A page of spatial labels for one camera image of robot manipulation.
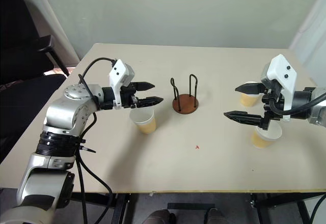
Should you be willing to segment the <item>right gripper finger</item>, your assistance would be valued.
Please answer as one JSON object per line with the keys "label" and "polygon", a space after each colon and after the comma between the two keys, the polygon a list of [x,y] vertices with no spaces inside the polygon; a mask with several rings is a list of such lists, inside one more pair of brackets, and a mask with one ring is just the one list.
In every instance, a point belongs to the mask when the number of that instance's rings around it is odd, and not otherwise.
{"label": "right gripper finger", "polygon": [[247,82],[235,88],[235,91],[247,95],[264,94],[266,86],[261,82]]}
{"label": "right gripper finger", "polygon": [[234,110],[224,112],[224,116],[232,121],[245,125],[259,126],[262,121],[262,117],[260,115],[248,114],[245,111]]}

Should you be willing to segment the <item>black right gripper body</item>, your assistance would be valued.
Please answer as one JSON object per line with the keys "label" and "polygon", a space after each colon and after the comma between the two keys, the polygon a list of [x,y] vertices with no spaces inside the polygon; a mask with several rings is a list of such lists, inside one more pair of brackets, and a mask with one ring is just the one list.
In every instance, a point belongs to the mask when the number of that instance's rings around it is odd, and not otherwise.
{"label": "black right gripper body", "polygon": [[272,111],[271,104],[276,105],[281,95],[282,86],[278,82],[272,82],[271,87],[266,87],[263,83],[259,84],[259,94],[263,94],[264,117],[261,119],[259,127],[268,130],[271,120],[279,121],[281,116]]}

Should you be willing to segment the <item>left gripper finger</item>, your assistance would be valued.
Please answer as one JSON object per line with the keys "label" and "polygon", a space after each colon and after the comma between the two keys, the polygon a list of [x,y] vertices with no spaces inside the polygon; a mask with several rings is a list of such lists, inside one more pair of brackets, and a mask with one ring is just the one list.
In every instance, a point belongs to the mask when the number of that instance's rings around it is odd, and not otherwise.
{"label": "left gripper finger", "polygon": [[146,97],[144,99],[139,99],[138,97],[135,98],[135,102],[133,103],[137,108],[143,108],[143,107],[151,107],[155,106],[161,102],[163,102],[163,98],[161,97]]}
{"label": "left gripper finger", "polygon": [[136,91],[146,91],[146,90],[149,90],[149,89],[152,89],[154,88],[155,85],[149,83],[149,82],[135,82],[134,83],[134,88]]}

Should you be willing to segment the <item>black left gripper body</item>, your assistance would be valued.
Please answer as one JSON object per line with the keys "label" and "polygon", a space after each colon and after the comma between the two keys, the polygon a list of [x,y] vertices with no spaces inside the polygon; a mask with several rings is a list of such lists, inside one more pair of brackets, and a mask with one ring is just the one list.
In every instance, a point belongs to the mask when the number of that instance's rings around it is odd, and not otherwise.
{"label": "black left gripper body", "polygon": [[135,96],[138,82],[131,82],[128,86],[122,86],[120,88],[121,106],[123,108],[136,108],[138,99]]}

